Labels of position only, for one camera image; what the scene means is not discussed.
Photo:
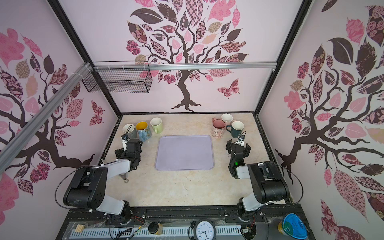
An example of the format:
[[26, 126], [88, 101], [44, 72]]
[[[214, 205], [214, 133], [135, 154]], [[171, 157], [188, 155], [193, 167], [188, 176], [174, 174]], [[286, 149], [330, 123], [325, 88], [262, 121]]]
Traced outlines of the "grey mug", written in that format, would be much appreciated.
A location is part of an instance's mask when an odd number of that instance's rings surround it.
[[134, 124], [126, 124], [123, 127], [123, 133], [129, 139], [137, 139], [138, 133]]

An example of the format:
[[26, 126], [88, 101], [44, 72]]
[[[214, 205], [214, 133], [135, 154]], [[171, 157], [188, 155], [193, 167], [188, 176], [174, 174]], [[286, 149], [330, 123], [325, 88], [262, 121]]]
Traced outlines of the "blue butterfly mug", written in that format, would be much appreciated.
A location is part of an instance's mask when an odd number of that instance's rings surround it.
[[136, 130], [140, 141], [145, 142], [152, 137], [152, 132], [147, 122], [139, 122], [136, 124]]

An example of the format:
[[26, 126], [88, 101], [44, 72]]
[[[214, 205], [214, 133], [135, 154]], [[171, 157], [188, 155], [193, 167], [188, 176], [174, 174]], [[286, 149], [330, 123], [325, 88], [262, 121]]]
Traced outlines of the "dark green mug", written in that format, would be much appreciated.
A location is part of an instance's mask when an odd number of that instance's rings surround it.
[[238, 138], [244, 128], [245, 125], [241, 121], [234, 121], [226, 126], [226, 129], [231, 134], [232, 138]]

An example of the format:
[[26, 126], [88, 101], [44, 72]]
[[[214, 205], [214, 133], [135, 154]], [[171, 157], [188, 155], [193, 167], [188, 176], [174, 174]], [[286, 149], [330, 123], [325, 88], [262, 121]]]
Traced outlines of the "pink round mug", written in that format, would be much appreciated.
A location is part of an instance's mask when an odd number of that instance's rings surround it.
[[212, 136], [216, 139], [223, 137], [226, 130], [226, 123], [222, 119], [212, 118]]

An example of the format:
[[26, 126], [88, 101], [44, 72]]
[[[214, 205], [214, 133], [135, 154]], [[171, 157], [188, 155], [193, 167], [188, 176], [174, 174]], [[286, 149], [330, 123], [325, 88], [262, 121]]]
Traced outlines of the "pink patterned mug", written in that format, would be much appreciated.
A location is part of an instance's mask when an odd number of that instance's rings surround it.
[[226, 123], [226, 125], [231, 125], [234, 121], [234, 118], [231, 114], [222, 114], [221, 119]]

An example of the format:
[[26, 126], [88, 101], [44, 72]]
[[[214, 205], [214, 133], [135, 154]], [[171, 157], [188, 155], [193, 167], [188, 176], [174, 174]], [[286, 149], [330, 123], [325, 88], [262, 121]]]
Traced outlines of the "light green mug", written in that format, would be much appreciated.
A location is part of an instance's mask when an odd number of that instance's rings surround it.
[[151, 119], [150, 124], [156, 134], [160, 134], [164, 130], [163, 121], [161, 118], [156, 117]]

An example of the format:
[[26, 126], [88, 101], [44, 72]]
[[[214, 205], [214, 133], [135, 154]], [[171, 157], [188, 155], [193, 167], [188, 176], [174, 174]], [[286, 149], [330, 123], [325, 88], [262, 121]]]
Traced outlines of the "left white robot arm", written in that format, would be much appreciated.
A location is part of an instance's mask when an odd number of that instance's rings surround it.
[[124, 148], [115, 151], [114, 162], [77, 169], [64, 194], [64, 205], [130, 219], [129, 202], [106, 195], [106, 187], [107, 181], [116, 176], [128, 180], [128, 173], [136, 170], [142, 159], [142, 145], [139, 139], [129, 139]]

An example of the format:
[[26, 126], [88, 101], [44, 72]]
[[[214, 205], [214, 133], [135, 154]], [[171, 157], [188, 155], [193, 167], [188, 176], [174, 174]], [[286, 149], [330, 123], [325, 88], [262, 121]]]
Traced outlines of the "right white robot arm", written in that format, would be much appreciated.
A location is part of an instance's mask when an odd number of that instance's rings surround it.
[[226, 150], [230, 154], [229, 172], [232, 177], [240, 180], [250, 180], [253, 192], [240, 198], [239, 213], [254, 212], [261, 207], [287, 198], [290, 194], [278, 165], [266, 161], [254, 164], [245, 164], [244, 158], [251, 152], [249, 144], [241, 145], [237, 140], [226, 143]]

